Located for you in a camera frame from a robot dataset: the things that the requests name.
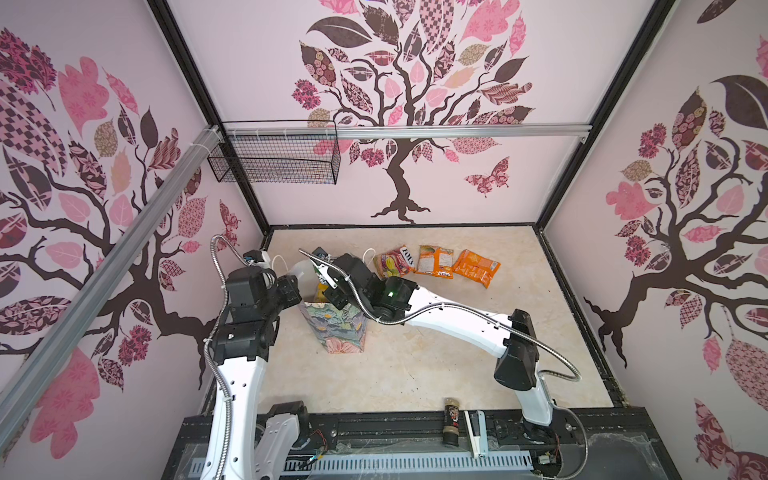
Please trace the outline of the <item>floral paper gift bag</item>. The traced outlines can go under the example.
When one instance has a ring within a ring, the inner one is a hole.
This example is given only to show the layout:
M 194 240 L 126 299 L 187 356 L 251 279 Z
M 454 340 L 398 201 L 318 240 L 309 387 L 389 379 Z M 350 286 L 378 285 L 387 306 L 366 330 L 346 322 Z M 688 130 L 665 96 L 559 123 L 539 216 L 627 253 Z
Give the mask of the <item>floral paper gift bag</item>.
M 328 298 L 327 303 L 315 303 L 313 299 L 320 282 L 310 260 L 302 260 L 289 268 L 282 256 L 277 255 L 272 260 L 272 266 L 275 266 L 278 259 L 284 264 L 283 267 L 278 268 L 279 273 L 297 277 L 302 298 L 298 304 L 298 311 L 326 352 L 330 354 L 362 353 L 368 319 L 359 308 L 352 304 L 338 308 Z

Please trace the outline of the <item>yellow snack packet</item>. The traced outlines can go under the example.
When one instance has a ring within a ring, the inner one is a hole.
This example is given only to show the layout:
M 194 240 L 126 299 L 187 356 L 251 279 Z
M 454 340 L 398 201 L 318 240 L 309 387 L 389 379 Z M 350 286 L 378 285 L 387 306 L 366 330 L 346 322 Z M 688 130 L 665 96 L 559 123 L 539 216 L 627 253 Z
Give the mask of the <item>yellow snack packet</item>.
M 327 284 L 319 283 L 317 285 L 313 301 L 315 303 L 327 303 L 328 299 L 326 297 L 326 291 L 328 290 L 328 288 L 329 286 Z

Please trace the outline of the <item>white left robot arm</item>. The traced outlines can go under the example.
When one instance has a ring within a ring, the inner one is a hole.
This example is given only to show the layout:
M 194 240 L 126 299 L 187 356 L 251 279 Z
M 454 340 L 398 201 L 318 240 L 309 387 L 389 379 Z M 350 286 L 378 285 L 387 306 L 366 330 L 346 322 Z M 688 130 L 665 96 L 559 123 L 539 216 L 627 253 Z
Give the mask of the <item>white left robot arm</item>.
M 217 388 L 204 479 L 277 479 L 289 454 L 309 442 L 305 404 L 275 404 L 258 421 L 259 392 L 283 311 L 301 301 L 298 280 L 278 276 L 264 251 L 239 258 L 242 268 L 220 272 L 224 303 L 204 343 Z

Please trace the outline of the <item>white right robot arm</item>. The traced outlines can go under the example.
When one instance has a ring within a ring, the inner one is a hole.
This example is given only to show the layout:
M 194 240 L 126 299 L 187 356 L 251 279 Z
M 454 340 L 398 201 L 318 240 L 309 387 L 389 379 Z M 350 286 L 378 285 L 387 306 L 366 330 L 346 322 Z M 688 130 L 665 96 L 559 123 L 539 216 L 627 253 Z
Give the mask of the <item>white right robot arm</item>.
M 337 308 L 351 304 L 379 325 L 412 325 L 465 341 L 496 359 L 495 381 L 515 393 L 526 428 L 554 432 L 553 400 L 545 378 L 579 382 L 577 367 L 536 337 L 531 316 L 516 309 L 493 313 L 444 298 L 402 278 L 379 278 L 353 255 L 330 257 L 318 248 L 301 250 L 319 278 L 328 285 L 325 296 Z

